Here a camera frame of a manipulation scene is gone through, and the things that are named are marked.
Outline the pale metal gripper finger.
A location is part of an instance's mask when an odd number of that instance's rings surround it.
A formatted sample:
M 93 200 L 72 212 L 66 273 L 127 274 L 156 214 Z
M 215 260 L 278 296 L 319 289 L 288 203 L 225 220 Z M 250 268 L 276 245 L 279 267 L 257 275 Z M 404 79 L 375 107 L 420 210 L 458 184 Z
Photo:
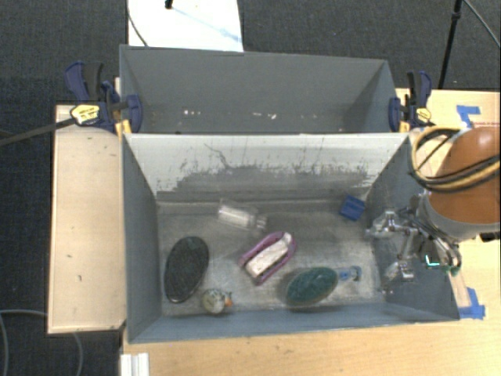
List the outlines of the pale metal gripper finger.
M 385 295 L 392 295 L 402 284 L 413 282 L 415 272 L 409 260 L 397 260 L 382 272 L 380 290 Z
M 410 236 L 413 227 L 408 219 L 399 213 L 387 210 L 373 220 L 364 233 L 365 240 L 404 240 Z

